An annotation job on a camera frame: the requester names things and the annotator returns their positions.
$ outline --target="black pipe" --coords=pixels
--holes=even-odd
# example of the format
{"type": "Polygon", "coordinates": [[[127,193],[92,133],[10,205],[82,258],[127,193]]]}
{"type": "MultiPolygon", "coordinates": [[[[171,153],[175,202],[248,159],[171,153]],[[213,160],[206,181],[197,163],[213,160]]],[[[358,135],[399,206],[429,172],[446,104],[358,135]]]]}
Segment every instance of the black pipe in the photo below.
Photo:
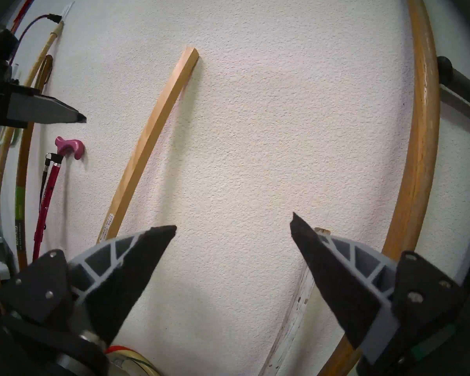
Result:
{"type": "Polygon", "coordinates": [[[470,79],[453,68],[445,56],[437,57],[438,81],[470,103],[470,79]]]}

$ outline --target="green label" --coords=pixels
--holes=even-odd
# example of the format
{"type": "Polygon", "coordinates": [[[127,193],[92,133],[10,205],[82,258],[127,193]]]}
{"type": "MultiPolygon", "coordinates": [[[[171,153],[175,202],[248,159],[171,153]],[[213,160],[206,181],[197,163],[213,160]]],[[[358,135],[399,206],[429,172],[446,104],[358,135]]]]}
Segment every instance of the green label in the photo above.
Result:
{"type": "Polygon", "coordinates": [[[24,220],[24,197],[25,197],[25,188],[16,186],[16,220],[23,221],[24,220]]]}

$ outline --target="label on wooden stick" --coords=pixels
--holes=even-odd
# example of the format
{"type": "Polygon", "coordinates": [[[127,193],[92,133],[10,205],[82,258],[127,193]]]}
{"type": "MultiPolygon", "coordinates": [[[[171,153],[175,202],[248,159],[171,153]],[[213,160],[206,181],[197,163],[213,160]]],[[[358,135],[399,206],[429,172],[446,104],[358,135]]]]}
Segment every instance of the label on wooden stick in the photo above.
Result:
{"type": "Polygon", "coordinates": [[[108,219],[106,220],[106,223],[103,227],[103,232],[101,233],[101,238],[99,239],[99,242],[106,241],[106,235],[108,234],[108,230],[110,229],[110,225],[113,222],[113,214],[108,214],[108,219]]]}

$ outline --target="red wire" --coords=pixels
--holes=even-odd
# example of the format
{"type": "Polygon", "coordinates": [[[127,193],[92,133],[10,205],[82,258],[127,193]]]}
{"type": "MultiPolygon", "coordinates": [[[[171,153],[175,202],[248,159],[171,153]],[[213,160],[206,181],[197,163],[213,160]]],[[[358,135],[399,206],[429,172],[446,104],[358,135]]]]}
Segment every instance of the red wire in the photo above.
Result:
{"type": "Polygon", "coordinates": [[[110,354],[111,352],[116,352],[117,350],[130,350],[131,352],[135,352],[135,350],[129,349],[126,346],[112,345],[105,350],[105,354],[110,354]]]}
{"type": "Polygon", "coordinates": [[[24,15],[28,11],[29,7],[32,6],[34,0],[26,0],[21,7],[21,10],[17,14],[16,18],[14,19],[14,24],[12,25],[12,33],[15,34],[17,31],[17,28],[19,28],[19,24],[21,24],[21,21],[23,21],[24,15]]]}
{"type": "Polygon", "coordinates": [[[45,220],[47,219],[47,211],[49,210],[49,204],[51,203],[52,192],[54,191],[54,186],[56,185],[56,179],[58,178],[59,170],[61,166],[54,164],[47,179],[47,185],[45,186],[45,193],[42,200],[42,208],[38,214],[38,221],[36,222],[36,231],[34,236],[34,246],[33,246],[33,261],[38,259],[40,254],[40,244],[43,239],[43,228],[45,225],[45,220]]]}

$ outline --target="gray clamp jaw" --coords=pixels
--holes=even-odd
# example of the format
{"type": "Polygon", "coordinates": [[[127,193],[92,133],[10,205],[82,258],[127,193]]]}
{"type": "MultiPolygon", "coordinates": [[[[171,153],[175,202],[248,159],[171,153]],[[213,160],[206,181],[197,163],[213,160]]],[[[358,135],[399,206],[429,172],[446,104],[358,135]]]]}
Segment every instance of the gray clamp jaw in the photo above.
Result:
{"type": "Polygon", "coordinates": [[[354,348],[360,376],[398,374],[454,333],[466,293],[414,252],[399,263],[368,245],[317,234],[296,214],[291,235],[354,348]]]}

